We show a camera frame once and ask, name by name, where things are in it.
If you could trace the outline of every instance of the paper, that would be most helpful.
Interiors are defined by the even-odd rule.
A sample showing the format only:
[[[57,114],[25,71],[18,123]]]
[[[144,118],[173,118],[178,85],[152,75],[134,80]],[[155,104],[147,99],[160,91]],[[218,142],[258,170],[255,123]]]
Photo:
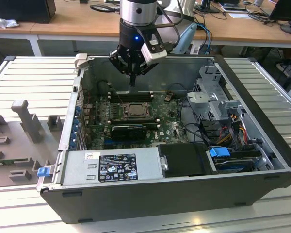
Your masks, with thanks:
[[[248,14],[244,13],[228,13],[233,18],[251,18]]]
[[[2,19],[0,18],[0,28],[11,28],[11,27],[17,27],[19,26],[19,24],[16,22],[16,20],[13,20],[13,19],[8,19],[8,20],[5,20],[5,19]]]

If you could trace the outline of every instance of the power supply label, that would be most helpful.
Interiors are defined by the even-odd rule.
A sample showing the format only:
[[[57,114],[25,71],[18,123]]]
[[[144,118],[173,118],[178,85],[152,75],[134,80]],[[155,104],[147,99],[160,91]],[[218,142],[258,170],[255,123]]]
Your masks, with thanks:
[[[136,154],[101,155],[100,182],[131,181],[138,179]]]

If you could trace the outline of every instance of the blue clip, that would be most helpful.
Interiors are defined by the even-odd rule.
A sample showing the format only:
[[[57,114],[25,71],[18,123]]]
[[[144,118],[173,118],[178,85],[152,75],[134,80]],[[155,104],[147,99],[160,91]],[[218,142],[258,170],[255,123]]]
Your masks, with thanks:
[[[81,112],[81,108],[79,106],[76,106],[76,112],[80,113]]]
[[[79,120],[77,120],[77,119],[73,119],[72,124],[74,124],[74,125],[78,125],[78,124],[79,124]]]
[[[70,137],[71,137],[72,139],[76,139],[77,135],[76,135],[75,133],[71,133]]]
[[[41,177],[41,176],[50,176],[50,167],[49,166],[47,166],[47,167],[40,167],[38,169],[37,176],[38,177]]]
[[[73,142],[73,141],[70,141],[70,142],[69,142],[69,146],[71,146],[71,147],[76,147],[76,145],[77,145],[77,144],[76,144],[75,142]]]
[[[230,157],[227,147],[213,147],[209,150],[211,157]]]

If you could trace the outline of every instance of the wooden desk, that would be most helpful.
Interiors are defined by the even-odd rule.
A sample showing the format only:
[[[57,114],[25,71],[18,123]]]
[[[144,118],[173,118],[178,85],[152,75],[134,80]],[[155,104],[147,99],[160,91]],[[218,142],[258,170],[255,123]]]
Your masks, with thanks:
[[[43,55],[38,40],[71,41],[118,41],[120,15],[102,13],[89,8],[78,1],[65,2],[56,0],[56,14],[49,24],[23,23],[15,29],[0,29],[0,38],[28,39],[36,56]],[[272,9],[273,4],[267,0],[263,7]],[[232,18],[220,20],[211,14],[205,16],[206,25],[211,30],[213,45],[284,47],[291,48],[291,35],[280,30],[278,25],[272,27],[253,19]],[[204,31],[196,31],[193,43],[199,46],[205,40]]]
[[[55,1],[56,13],[49,24],[35,24],[31,34],[48,35],[91,35],[119,37],[120,15],[92,10],[89,6],[98,4],[78,1]]]
[[[21,22],[18,27],[14,28],[0,28],[0,33],[13,33],[13,34],[30,34],[30,29],[34,26],[34,23]]]

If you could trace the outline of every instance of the monitor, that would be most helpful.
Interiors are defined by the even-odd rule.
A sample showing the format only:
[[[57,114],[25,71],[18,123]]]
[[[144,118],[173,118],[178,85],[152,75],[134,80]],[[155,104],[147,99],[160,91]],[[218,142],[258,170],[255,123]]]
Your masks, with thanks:
[[[289,24],[281,25],[280,28],[291,34],[291,0],[279,0],[270,15],[270,19],[289,21]]]

